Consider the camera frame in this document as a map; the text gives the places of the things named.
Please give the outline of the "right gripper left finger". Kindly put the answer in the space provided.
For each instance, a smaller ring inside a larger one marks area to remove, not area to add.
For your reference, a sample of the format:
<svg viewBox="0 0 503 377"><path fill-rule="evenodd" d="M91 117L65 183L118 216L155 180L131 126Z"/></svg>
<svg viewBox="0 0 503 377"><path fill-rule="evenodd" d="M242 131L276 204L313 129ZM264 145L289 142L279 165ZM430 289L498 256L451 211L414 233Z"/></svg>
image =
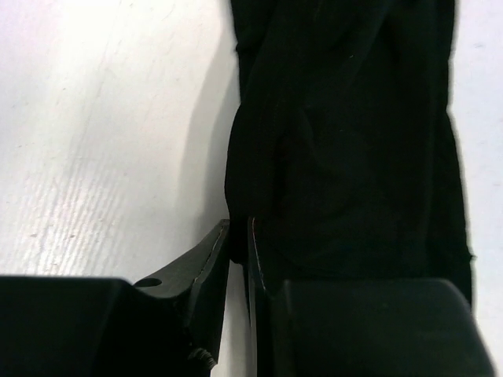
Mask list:
<svg viewBox="0 0 503 377"><path fill-rule="evenodd" d="M228 221L130 284L119 278L3 276L4 376L207 376L218 362Z"/></svg>

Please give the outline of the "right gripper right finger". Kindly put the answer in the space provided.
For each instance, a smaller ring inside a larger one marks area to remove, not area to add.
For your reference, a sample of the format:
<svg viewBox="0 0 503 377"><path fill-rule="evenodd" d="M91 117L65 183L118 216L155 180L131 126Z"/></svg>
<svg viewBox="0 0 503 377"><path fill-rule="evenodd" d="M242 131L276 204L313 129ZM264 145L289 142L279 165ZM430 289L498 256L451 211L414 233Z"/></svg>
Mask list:
<svg viewBox="0 0 503 377"><path fill-rule="evenodd" d="M248 223L253 376L494 376L447 280L279 280Z"/></svg>

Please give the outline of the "black t-shirt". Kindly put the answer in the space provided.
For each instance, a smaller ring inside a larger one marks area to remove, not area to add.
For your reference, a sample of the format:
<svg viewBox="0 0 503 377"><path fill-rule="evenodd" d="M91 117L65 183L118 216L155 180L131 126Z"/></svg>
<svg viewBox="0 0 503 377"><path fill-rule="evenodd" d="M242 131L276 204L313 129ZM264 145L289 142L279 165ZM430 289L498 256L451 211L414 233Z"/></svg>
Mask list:
<svg viewBox="0 0 503 377"><path fill-rule="evenodd" d="M283 280L440 278L472 298L452 1L234 1L235 259Z"/></svg>

